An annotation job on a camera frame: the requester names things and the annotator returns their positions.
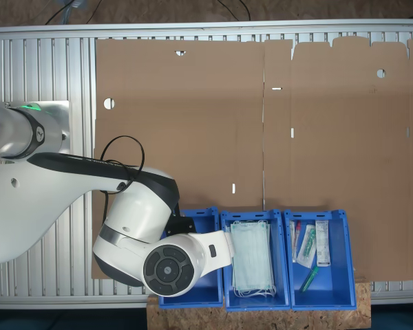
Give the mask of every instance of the blue plastic bin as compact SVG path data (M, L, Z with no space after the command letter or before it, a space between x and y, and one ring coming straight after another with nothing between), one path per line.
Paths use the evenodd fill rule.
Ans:
M283 213L283 219L284 233L287 238L286 253L292 309L296 311L356 309L357 297L346 212L344 210L326 212L291 212L286 210ZM304 293L300 292L300 288L310 273L310 269L292 262L290 220L301 221L297 254L303 242L306 225L315 225L315 220L329 220L331 265L319 267L318 274ZM317 254L315 254L312 267L316 264Z
M181 210L194 220L196 232L215 232L220 229L219 212L215 207L201 210ZM199 278L187 293L178 297L159 296L159 307L163 309L192 307L223 307L222 270L217 269Z
M266 220L271 225L269 247L277 293L275 296L254 296L240 298L234 294L232 287L233 267L224 267L225 307L227 311L269 311L290 309L289 290L286 268L286 253L284 250L284 236L282 216L279 210L262 212L222 212L220 222L222 230L226 231L234 221L259 221Z

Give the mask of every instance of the surgical mask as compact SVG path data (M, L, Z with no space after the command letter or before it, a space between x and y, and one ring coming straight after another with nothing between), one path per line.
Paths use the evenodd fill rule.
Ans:
M235 248L233 257L234 293L239 297L275 294L271 253L270 226L265 221L231 224Z

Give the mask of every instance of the white label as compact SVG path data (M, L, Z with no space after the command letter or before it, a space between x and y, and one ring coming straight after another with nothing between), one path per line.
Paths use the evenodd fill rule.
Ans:
M315 229L317 231L317 266L330 266L329 221L316 220Z

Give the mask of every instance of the floor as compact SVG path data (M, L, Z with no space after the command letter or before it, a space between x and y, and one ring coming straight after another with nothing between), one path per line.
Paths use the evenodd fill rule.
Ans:
M68 0L0 0L0 26L43 25ZM100 0L73 9L69 24L85 24ZM241 21L239 0L221 0ZM293 19L406 19L413 0L243 0L252 21ZM61 21L59 14L51 24ZM236 21L218 0L102 0L89 24Z

